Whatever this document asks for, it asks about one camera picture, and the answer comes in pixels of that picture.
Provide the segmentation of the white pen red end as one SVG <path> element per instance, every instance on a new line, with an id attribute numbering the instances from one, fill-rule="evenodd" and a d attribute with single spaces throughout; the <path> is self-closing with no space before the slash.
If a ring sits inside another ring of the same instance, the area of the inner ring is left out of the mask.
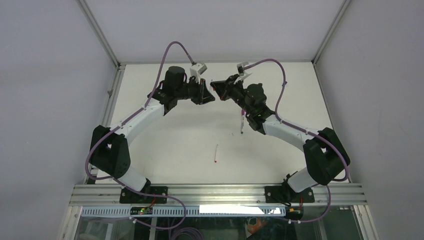
<path id="1" fill-rule="evenodd" d="M 218 154 L 218 147 L 219 147 L 219 145 L 217 144 L 216 146 L 215 146 L 215 151 L 214 151 L 214 163 L 217 163 L 217 154 Z"/>

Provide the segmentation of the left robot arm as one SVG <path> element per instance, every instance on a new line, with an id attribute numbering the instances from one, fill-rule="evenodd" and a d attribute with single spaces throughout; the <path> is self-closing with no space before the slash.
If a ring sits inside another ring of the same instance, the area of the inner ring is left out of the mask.
<path id="1" fill-rule="evenodd" d="M 189 73 L 180 66 L 170 66 L 163 80 L 157 80 L 147 100 L 136 112 L 108 127 L 93 130 L 88 163 L 111 178 L 131 188 L 131 197 L 145 203 L 151 196 L 151 182 L 131 165 L 129 146 L 149 125 L 164 117 L 178 101 L 190 100 L 204 105 L 215 100 L 201 75 L 203 63 L 194 63 Z"/>

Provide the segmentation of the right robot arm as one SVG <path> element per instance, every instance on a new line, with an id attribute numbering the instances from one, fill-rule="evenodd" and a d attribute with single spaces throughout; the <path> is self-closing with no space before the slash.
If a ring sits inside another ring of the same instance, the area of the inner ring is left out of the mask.
<path id="1" fill-rule="evenodd" d="M 267 106 L 263 85 L 253 83 L 244 87 L 238 74 L 210 85 L 220 100 L 232 100 L 244 111 L 254 131 L 278 138 L 304 154 L 306 166 L 287 175 L 279 189 L 270 193 L 276 201 L 294 203 L 305 190 L 316 185 L 326 186 L 336 181 L 341 172 L 345 173 L 341 181 L 348 178 L 351 161 L 333 129 L 314 130 L 280 118 Z"/>

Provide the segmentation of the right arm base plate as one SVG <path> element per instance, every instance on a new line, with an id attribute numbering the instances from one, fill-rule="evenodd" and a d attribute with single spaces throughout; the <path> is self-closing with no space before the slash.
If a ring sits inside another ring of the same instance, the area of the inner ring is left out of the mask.
<path id="1" fill-rule="evenodd" d="M 301 192 L 295 192 L 289 186 L 267 185 L 264 187 L 266 203 L 300 204 L 314 203 L 315 196 L 309 187 Z"/>

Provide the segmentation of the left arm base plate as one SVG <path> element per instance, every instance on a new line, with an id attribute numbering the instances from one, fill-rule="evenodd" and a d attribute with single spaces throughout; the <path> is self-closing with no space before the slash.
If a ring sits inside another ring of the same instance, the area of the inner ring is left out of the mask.
<path id="1" fill-rule="evenodd" d="M 155 204 L 166 204 L 168 195 L 167 186 L 150 186 L 147 188 L 147 194 L 154 196 L 144 196 L 134 193 L 127 188 L 121 190 L 119 197 L 120 204 L 151 204 L 155 201 Z"/>

